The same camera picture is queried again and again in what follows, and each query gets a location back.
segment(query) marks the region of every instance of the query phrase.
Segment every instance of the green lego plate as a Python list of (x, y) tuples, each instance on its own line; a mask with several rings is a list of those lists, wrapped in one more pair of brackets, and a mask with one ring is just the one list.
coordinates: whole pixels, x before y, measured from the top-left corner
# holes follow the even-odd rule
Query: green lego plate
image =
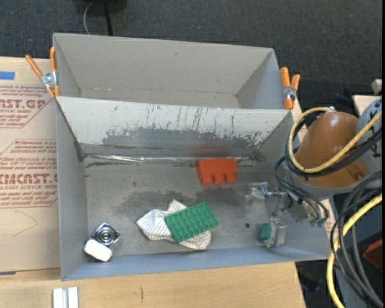
[(207, 202), (202, 202), (164, 217), (174, 240), (179, 243), (218, 226)]

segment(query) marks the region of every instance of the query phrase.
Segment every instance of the cardboard box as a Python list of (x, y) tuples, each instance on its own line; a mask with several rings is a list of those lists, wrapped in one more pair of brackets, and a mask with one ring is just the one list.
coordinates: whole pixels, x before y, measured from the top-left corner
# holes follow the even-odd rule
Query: cardboard box
[[(60, 33), (53, 43), (63, 280), (326, 258), (325, 230), (288, 214), (285, 245), (257, 241), (276, 201), (249, 200), (248, 185), (276, 186), (293, 124), (273, 49)], [(202, 186), (195, 163), (219, 157), (237, 160), (237, 182)], [(219, 226), (206, 250), (138, 229), (171, 200), (209, 204)], [(103, 222), (121, 237), (101, 263), (83, 247)]]

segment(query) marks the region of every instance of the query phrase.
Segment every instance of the dark floor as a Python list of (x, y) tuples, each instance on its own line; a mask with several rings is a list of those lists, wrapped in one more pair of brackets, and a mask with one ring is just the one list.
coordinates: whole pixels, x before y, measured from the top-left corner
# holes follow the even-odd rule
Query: dark floor
[[(85, 33), (88, 0), (0, 0), (0, 56), (48, 57), (54, 32)], [(117, 0), (113, 34), (272, 47), (300, 73), (302, 108), (335, 105), (336, 94), (371, 94), (382, 78), (382, 0)], [(88, 10), (90, 33), (107, 35), (103, 5)], [(325, 261), (298, 264), (308, 308), (333, 307)]]

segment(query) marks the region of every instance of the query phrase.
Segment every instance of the striped cloth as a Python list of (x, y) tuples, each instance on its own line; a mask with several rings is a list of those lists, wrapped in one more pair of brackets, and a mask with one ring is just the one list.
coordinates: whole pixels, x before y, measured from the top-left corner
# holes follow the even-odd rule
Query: striped cloth
[[(152, 210), (137, 220), (136, 224), (144, 233), (144, 235), (152, 241), (158, 241), (165, 239), (167, 241), (175, 243), (171, 232), (169, 231), (164, 217), (173, 214), (175, 212), (186, 209), (187, 207), (179, 201), (173, 200), (168, 206), (168, 210)], [(204, 250), (211, 242), (210, 230), (198, 234), (190, 239), (186, 239), (179, 243), (179, 245), (194, 250)]]

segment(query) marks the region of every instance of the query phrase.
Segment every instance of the yellow cable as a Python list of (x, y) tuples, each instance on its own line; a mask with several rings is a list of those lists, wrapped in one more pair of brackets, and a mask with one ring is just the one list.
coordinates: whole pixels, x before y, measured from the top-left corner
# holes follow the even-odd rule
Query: yellow cable
[[(361, 207), (351, 218), (348, 219), (348, 221), (345, 223), (344, 227), (342, 228), (342, 236), (345, 237), (347, 232), (351, 229), (351, 227), (356, 224), (356, 222), (362, 218), (363, 215), (368, 213), (369, 210), (371, 210), (374, 206), (382, 202), (382, 194), (376, 196), (372, 200), (370, 200), (366, 205)], [(335, 239), (334, 241), (334, 247), (337, 249), (339, 245), (339, 239)], [(337, 308), (345, 308), (342, 304), (341, 300), (338, 298), (338, 295), (335, 291), (335, 285), (334, 285), (334, 259), (335, 256), (331, 252), (328, 258), (327, 263), (327, 285), (329, 294), (331, 295), (332, 301), (335, 303)]]
[(301, 166), (301, 164), (298, 163), (298, 161), (295, 159), (295, 156), (294, 156), (294, 151), (293, 151), (293, 140), (294, 140), (294, 135), (295, 135), (295, 129), (296, 127), (300, 124), (300, 122), (306, 117), (308, 116), (309, 114), (311, 113), (314, 113), (314, 112), (328, 112), (328, 111), (332, 111), (330, 108), (328, 107), (316, 107), (316, 108), (312, 108), (306, 112), (304, 112), (303, 114), (300, 115), (300, 117), (296, 120), (295, 124), (293, 125), (292, 129), (291, 129), (291, 132), (289, 133), (289, 139), (288, 139), (288, 154), (289, 154), (289, 158), (291, 160), (291, 162), (293, 163), (293, 165), (298, 169), (298, 170), (301, 170), (303, 171), (304, 173), (315, 173), (315, 172), (318, 172), (318, 171), (322, 171), (324, 170), (325, 168), (327, 167), (330, 167), (331, 165), (333, 165), (334, 163), (336, 163), (338, 160), (341, 159), (341, 157), (346, 153), (348, 152), (356, 143), (359, 139), (361, 139), (361, 137), (382, 117), (382, 111), (378, 112), (378, 114), (370, 121), (368, 122), (362, 129), (361, 131), (354, 137), (351, 139), (351, 141), (342, 149), (340, 150), (336, 155), (334, 155), (330, 160), (324, 162), (323, 164), (321, 164), (320, 166), (318, 167), (312, 167), (312, 168), (309, 168), (309, 169), (306, 169), (304, 168), (303, 166)]

